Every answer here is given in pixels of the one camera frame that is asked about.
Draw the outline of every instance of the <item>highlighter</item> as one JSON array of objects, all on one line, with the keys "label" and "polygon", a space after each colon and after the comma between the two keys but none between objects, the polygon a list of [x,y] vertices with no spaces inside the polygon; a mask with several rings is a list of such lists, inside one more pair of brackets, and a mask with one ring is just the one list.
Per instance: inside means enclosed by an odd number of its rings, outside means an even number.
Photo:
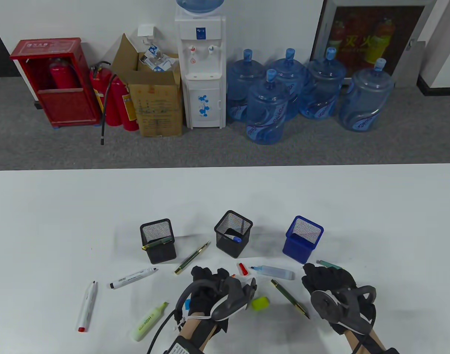
[{"label": "highlighter", "polygon": [[139,342],[147,332],[155,325],[155,323],[159,320],[159,318],[163,315],[163,312],[168,305],[167,302],[164,302],[160,307],[156,307],[152,312],[148,313],[141,319],[138,325],[130,332],[130,337]]}]

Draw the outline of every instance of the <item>black mesh pen holder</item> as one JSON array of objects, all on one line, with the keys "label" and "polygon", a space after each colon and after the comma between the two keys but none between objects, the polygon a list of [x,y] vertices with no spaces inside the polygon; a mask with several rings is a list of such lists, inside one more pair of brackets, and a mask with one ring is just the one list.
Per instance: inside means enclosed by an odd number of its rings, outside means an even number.
[{"label": "black mesh pen holder", "polygon": [[176,248],[174,247],[174,235],[173,228],[171,227],[171,220],[163,219],[149,222],[141,225],[139,230],[141,233],[141,243],[143,246],[147,246],[149,243],[159,241],[163,238],[173,238],[173,240],[168,243],[158,244],[157,246],[153,246],[146,250],[151,264],[171,261],[176,258]]},{"label": "black mesh pen holder", "polygon": [[233,258],[238,258],[250,240],[253,223],[229,210],[215,226],[217,248]]}]

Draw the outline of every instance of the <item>white water dispenser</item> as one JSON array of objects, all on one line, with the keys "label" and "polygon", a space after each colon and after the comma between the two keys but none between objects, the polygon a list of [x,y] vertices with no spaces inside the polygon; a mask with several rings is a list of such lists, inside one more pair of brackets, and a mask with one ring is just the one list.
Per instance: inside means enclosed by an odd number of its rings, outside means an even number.
[{"label": "white water dispenser", "polygon": [[225,126],[225,16],[177,6],[176,38],[188,128]]}]

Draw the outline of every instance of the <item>black glove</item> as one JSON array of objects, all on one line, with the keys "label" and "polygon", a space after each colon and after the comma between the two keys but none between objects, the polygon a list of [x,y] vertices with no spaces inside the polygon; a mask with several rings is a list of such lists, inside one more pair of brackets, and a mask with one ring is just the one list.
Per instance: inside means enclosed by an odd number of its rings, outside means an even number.
[{"label": "black glove", "polygon": [[[216,283],[217,288],[222,280],[225,280],[230,276],[230,274],[223,268],[218,269],[217,274],[212,274],[209,268],[201,268],[198,266],[193,268],[191,274],[194,281],[200,279],[212,280]],[[199,288],[199,290],[191,294],[189,315],[195,312],[203,312],[205,316],[209,316],[212,306],[215,305],[222,297],[222,295],[217,295],[211,288]],[[220,329],[223,329],[224,332],[226,332],[228,329],[228,320],[217,322],[217,326],[218,327],[214,335],[220,332]]]},{"label": "black glove", "polygon": [[[333,267],[316,267],[312,263],[304,265],[305,276],[302,277],[302,284],[307,291],[312,295],[315,290],[330,290],[338,300],[341,300],[336,293],[341,288],[357,288],[356,282],[348,271],[344,269],[336,269]],[[358,297],[358,303],[360,305],[360,312],[369,320],[374,315],[374,305],[366,301],[364,296]],[[343,334],[348,329],[346,327],[332,324],[330,326],[338,334]]]}]

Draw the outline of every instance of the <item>forearm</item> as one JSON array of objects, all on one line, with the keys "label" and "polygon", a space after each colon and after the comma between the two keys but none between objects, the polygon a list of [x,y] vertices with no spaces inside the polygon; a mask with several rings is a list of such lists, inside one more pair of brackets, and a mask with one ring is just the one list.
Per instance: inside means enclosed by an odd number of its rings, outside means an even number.
[{"label": "forearm", "polygon": [[[346,340],[348,340],[351,349],[354,350],[359,343],[359,339],[357,339],[356,336],[353,334],[353,332],[349,330],[345,332],[345,337]],[[381,347],[382,350],[384,351],[386,350],[383,344],[381,343],[379,337],[373,330],[370,333],[370,337]],[[370,352],[364,347],[363,344],[356,354],[370,354]]]},{"label": "forearm", "polygon": [[[203,316],[203,312],[195,312],[192,314],[193,316]],[[195,330],[197,329],[197,327],[199,326],[200,322],[202,320],[197,320],[197,319],[188,319],[186,321],[186,323],[184,324],[183,329],[180,332],[180,336],[184,337],[185,339],[190,340],[193,337],[193,334],[195,332]],[[208,334],[208,336],[206,337],[206,339],[203,341],[202,345],[200,346],[200,351],[203,351],[205,348],[205,345],[207,344],[207,342],[210,340],[210,338],[212,337],[213,333],[215,332],[217,326],[215,325],[213,327],[213,329],[211,329],[210,333]]]}]

